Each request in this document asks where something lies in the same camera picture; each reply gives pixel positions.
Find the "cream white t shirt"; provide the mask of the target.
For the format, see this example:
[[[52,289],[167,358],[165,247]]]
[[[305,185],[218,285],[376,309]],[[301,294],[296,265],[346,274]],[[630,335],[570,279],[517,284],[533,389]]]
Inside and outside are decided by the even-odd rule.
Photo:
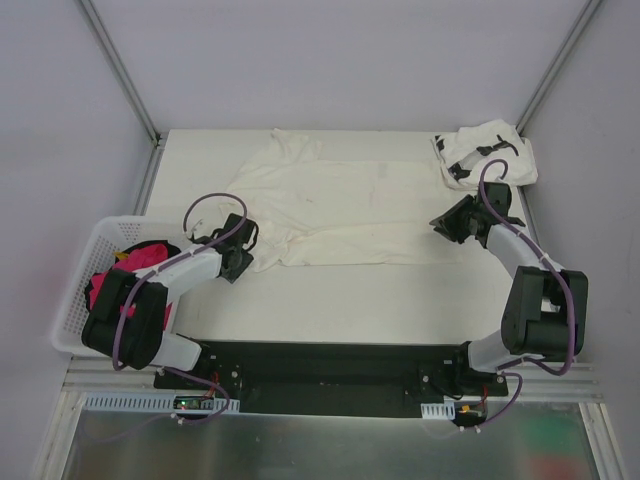
[[[460,262],[429,224],[453,202],[436,160],[324,159],[322,152],[309,135],[273,130],[228,185],[259,227],[254,272]]]

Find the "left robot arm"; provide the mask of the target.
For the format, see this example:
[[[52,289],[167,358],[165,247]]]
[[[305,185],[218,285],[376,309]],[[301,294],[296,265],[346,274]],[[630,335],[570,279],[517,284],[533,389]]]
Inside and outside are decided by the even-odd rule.
[[[172,332],[180,298],[216,278],[235,282],[253,261],[259,227],[238,214],[209,236],[191,238],[179,248],[167,240],[134,244],[114,256],[84,286],[88,318],[83,346],[114,359],[119,368],[169,367],[188,388],[211,377],[205,346]]]

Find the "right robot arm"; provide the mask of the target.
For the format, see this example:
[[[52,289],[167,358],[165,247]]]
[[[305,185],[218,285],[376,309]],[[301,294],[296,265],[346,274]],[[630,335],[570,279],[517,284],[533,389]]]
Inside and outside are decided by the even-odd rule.
[[[489,182],[429,222],[450,242],[474,238],[512,279],[500,328],[458,348],[450,382],[461,394],[473,394],[523,363],[563,376],[584,345],[588,278],[549,259],[525,224],[509,215],[511,201],[509,186]]]

